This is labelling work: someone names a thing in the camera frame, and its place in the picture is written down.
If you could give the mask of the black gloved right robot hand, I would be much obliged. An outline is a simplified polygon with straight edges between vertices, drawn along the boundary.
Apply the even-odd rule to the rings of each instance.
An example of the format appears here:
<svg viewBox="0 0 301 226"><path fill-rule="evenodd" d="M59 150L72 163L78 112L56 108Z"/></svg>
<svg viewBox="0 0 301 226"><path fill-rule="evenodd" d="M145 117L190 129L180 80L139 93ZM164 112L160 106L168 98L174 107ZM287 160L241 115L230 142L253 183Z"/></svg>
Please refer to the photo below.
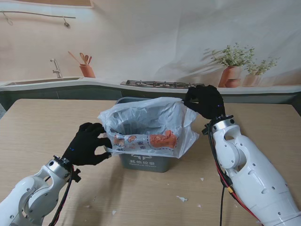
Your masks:
<svg viewBox="0 0 301 226"><path fill-rule="evenodd" d="M226 115L223 98L212 85L189 88L183 103L209 120Z"/></svg>

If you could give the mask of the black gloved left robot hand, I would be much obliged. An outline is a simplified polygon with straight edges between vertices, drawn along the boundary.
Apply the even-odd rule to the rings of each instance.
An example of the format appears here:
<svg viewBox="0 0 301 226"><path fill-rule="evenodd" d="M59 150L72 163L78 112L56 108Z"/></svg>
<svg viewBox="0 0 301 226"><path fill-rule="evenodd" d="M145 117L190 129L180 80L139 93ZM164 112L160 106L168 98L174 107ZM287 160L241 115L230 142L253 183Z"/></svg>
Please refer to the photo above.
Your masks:
<svg viewBox="0 0 301 226"><path fill-rule="evenodd" d="M97 165L111 157L109 152L95 154L100 146L112 148L111 141L107 137L99 138L105 133L100 123L86 122L80 125L78 132L65 150L62 159L67 159L70 164L76 166Z"/></svg>

